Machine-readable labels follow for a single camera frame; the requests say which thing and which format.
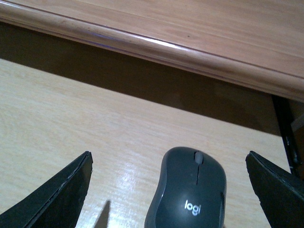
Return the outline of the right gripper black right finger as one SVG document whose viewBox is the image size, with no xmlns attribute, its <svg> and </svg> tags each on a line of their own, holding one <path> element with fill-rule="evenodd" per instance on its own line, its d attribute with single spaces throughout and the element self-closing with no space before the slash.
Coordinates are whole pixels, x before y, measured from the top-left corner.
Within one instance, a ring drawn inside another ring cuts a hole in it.
<svg viewBox="0 0 304 228">
<path fill-rule="evenodd" d="M 246 156 L 254 193 L 272 228 L 304 226 L 304 182 L 254 151 Z"/>
</svg>

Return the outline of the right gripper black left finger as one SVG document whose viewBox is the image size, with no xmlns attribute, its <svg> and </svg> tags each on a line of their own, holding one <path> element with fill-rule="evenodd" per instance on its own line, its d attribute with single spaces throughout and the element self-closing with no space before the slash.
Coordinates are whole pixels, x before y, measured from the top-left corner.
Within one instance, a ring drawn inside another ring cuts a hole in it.
<svg viewBox="0 0 304 228">
<path fill-rule="evenodd" d="M 2 228 L 74 228 L 88 192 L 91 152 L 84 152 L 25 199 L 3 212 Z"/>
</svg>

